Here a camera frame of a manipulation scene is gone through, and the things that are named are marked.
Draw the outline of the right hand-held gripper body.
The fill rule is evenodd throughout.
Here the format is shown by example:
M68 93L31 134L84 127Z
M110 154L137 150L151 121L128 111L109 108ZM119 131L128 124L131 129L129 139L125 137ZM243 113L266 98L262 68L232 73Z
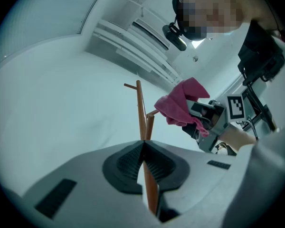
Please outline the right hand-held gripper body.
M243 97L241 95L228 95L223 103L212 100L210 105L221 105L225 107L223 113L214 115L211 122L203 121L203 127L208 131L209 136L198 142L199 148L204 152L212 152L218 138L225 132L225 129L233 122L245 120Z

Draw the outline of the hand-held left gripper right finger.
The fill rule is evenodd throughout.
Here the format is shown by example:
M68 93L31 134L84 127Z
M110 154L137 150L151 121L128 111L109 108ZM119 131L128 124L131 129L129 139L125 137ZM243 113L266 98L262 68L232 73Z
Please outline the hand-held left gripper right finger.
M221 223L243 179L243 152L236 156L145 141L160 172L159 219L163 223Z

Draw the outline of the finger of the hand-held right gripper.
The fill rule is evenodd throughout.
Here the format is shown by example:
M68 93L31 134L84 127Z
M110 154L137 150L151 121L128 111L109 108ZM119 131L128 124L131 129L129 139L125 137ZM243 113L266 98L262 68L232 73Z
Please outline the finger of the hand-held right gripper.
M214 115L220 116L224 110L225 107L219 104L210 105L200 102L188 102L189 113L207 122L211 122Z
M186 126L182 127L182 130L197 142L200 142L202 138L207 138L209 136L209 133L202 133L198 130L196 123L188 123Z

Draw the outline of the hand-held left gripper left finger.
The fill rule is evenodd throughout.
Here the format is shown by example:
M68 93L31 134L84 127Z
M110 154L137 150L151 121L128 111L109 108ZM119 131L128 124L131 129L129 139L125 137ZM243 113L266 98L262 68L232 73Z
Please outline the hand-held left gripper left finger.
M24 194L29 218L41 228L153 228L157 218L141 194L114 188L103 174L103 163L116 152L142 141L87 152L65 162Z

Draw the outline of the pink cloth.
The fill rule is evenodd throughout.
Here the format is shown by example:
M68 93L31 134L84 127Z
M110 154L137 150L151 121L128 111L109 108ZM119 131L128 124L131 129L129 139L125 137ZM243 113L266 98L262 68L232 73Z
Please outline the pink cloth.
M165 118L169 125L185 127L196 124L196 128L203 137L209 132L203 127L202 122L190 115L187 100L198 101L200 98L209 98L207 90L193 77L181 81L166 96L161 97L154 105Z

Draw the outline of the wooden coat rack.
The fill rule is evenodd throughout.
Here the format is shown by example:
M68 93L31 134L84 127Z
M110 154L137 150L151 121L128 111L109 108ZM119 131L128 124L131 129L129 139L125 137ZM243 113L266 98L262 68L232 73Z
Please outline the wooden coat rack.
M146 114L144 99L143 99L143 91L140 80L136 81L136 86L129 84L124 84L124 86L136 90L140 137L142 141L145 140L149 141L152 136L154 114L158 113L158 111L155 110L150 114ZM158 207L158 185L151 171L149 170L146 162L143 162L143 171L144 171L144 179L146 185L148 208L152 214L156 215Z

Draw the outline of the person's right forearm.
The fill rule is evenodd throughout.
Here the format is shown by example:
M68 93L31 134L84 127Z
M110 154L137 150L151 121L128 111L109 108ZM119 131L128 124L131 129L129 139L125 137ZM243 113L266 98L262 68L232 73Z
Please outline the person's right forearm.
M229 145L236 152L245 145L256 144L257 142L254 136L233 125L229 125L218 139Z

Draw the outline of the black chest pack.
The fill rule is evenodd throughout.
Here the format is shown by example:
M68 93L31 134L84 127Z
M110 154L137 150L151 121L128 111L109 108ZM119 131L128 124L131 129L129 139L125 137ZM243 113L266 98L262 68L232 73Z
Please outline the black chest pack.
M283 50L256 21L251 21L246 38L238 53L238 69L243 85L248 86L257 79L272 80L285 64Z

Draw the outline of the ceiling air conditioner vent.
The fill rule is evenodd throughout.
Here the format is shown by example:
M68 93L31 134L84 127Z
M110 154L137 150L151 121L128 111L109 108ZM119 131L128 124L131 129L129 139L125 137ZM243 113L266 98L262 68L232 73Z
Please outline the ceiling air conditioner vent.
M169 42L167 42L167 40L164 39L160 33L158 33L155 29L153 29L141 19L133 21L131 24L131 29L137 34L141 35L162 52L169 50Z

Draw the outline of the frosted glass partition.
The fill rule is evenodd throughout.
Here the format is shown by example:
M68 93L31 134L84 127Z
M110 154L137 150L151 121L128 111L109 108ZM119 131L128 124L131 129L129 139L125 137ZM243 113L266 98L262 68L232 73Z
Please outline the frosted glass partition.
M18 0L0 26L0 63L44 40L80 34L97 0Z

